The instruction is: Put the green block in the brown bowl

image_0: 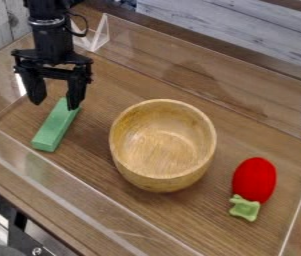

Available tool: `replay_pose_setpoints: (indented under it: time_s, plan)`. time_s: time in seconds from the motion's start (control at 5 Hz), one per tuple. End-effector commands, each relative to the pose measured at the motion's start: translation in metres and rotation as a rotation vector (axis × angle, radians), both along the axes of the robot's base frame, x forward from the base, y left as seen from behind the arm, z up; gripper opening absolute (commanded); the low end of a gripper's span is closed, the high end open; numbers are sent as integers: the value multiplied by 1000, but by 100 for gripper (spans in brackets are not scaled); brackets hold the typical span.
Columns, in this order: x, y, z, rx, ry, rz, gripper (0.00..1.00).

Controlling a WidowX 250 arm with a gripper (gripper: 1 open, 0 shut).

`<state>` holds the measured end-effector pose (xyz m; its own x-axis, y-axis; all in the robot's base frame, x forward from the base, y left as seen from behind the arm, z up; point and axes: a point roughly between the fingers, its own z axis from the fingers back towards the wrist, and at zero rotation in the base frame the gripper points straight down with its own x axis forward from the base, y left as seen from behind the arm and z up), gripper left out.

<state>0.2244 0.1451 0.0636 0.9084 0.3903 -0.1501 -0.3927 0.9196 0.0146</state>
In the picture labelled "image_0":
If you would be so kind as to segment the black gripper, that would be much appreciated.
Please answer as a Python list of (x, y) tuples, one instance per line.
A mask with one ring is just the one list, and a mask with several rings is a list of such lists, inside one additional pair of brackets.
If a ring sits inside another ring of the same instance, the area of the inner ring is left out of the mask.
[(47, 97), (44, 79), (67, 82), (67, 109), (75, 110), (86, 97), (91, 82), (93, 60), (74, 50), (73, 37), (81, 34), (71, 30), (67, 15), (52, 19), (28, 19), (32, 28), (34, 48), (15, 49), (15, 72), (20, 75), (30, 101), (39, 105)]

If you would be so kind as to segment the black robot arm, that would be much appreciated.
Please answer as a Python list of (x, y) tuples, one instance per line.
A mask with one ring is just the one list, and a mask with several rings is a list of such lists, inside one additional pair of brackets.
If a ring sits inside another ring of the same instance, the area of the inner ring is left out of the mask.
[(93, 81), (93, 59), (74, 51), (73, 37), (85, 37), (89, 29), (78, 33), (71, 29), (77, 16), (71, 7), (83, 0), (23, 0), (28, 9), (28, 24), (32, 30), (32, 49), (15, 49), (14, 71), (20, 75), (30, 101), (39, 105), (47, 97), (44, 79), (67, 82), (67, 109), (75, 110), (86, 97), (86, 88)]

